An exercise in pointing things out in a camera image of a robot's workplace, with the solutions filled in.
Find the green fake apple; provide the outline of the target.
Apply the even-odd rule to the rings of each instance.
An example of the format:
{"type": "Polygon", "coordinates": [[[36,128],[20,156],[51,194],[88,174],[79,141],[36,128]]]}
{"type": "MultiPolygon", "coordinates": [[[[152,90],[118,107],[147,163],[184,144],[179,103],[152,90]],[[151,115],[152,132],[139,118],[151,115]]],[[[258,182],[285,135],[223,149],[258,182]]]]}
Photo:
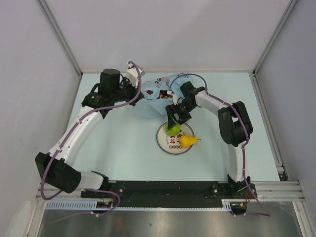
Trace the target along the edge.
{"type": "Polygon", "coordinates": [[[168,124],[165,125],[165,131],[168,136],[176,136],[181,132],[181,125],[176,124],[172,128],[168,129],[168,124]]]}

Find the red fake cherry bunch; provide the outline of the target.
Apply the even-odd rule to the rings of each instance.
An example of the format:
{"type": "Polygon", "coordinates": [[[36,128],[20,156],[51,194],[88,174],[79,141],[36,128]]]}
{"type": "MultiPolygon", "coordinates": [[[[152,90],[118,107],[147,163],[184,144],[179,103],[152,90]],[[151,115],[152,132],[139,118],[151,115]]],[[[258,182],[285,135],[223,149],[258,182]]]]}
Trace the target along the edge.
{"type": "Polygon", "coordinates": [[[167,99],[172,97],[172,90],[159,90],[159,91],[152,91],[147,90],[145,92],[146,99],[154,100],[154,99],[167,99]]]}

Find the round printed white plate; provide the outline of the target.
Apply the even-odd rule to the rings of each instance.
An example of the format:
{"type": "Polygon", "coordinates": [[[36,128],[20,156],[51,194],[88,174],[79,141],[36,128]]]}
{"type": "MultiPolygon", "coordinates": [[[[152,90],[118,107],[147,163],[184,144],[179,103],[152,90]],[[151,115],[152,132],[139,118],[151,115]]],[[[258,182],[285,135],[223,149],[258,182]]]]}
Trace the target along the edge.
{"type": "Polygon", "coordinates": [[[184,123],[181,125],[181,132],[176,136],[168,136],[165,131],[165,125],[167,123],[163,123],[156,133],[156,141],[158,146],[166,153],[172,155],[181,155],[189,151],[191,147],[182,148],[179,143],[179,138],[183,135],[187,135],[190,137],[195,137],[194,131],[192,128],[184,123]]]}

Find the yellow fake fruit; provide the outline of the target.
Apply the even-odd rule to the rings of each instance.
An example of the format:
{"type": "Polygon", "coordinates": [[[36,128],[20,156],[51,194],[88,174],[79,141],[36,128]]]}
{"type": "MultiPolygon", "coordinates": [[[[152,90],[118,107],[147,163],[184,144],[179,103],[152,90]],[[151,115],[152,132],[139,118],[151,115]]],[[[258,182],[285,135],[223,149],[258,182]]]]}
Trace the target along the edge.
{"type": "Polygon", "coordinates": [[[199,141],[196,137],[190,137],[187,135],[183,135],[179,138],[179,143],[182,148],[188,148],[192,145],[195,145],[199,141]]]}

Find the light blue printed plastic bag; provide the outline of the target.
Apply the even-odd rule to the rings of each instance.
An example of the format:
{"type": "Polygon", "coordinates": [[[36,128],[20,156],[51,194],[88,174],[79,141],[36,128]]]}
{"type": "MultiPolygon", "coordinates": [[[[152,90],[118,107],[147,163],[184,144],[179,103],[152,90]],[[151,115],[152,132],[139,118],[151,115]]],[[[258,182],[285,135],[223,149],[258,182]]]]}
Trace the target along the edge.
{"type": "Polygon", "coordinates": [[[146,99],[145,92],[147,90],[172,90],[178,97],[182,97],[182,99],[180,99],[181,101],[184,99],[184,95],[180,90],[180,86],[186,82],[194,83],[193,76],[178,73],[143,82],[141,92],[145,98],[138,101],[134,107],[135,114],[147,119],[154,119],[166,115],[165,107],[173,104],[172,98],[148,100],[146,99]]]}

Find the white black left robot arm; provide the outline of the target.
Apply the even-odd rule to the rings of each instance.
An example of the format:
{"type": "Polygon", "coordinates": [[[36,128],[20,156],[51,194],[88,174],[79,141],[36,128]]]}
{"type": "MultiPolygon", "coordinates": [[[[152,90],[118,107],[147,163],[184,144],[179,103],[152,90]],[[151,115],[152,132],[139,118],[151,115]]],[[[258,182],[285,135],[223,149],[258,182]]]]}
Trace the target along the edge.
{"type": "Polygon", "coordinates": [[[45,184],[68,194],[76,189],[92,190],[100,198],[108,194],[106,176],[96,171],[77,171],[73,165],[87,138],[110,110],[126,105],[134,106],[144,97],[141,93],[144,70],[131,63],[128,66],[125,76],[119,70],[104,69],[99,83],[93,86],[82,101],[70,128],[46,154],[37,154],[35,162],[41,177],[42,194],[45,184]]]}

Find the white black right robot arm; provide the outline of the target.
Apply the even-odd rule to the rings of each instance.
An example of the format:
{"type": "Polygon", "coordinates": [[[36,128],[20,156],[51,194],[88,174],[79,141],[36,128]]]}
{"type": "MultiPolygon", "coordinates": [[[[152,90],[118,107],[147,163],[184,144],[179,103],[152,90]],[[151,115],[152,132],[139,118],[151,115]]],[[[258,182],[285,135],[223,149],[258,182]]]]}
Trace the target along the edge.
{"type": "Polygon", "coordinates": [[[180,86],[180,90],[184,100],[165,107],[167,131],[190,120],[192,118],[190,112],[197,107],[216,115],[221,138],[229,148],[228,193],[233,198],[241,197],[250,185],[246,165],[246,146],[253,132],[245,104],[241,101],[230,104],[209,94],[206,87],[196,88],[191,82],[184,83],[180,86]]]}

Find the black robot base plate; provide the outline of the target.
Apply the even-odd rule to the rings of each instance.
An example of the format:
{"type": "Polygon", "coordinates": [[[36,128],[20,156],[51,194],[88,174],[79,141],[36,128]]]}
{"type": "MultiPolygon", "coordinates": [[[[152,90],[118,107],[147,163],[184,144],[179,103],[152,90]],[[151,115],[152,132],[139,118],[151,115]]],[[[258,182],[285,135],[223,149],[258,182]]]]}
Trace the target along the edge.
{"type": "Polygon", "coordinates": [[[257,195],[254,184],[227,181],[108,181],[101,189],[118,194],[125,208],[215,208],[223,199],[236,203],[257,195]]]}

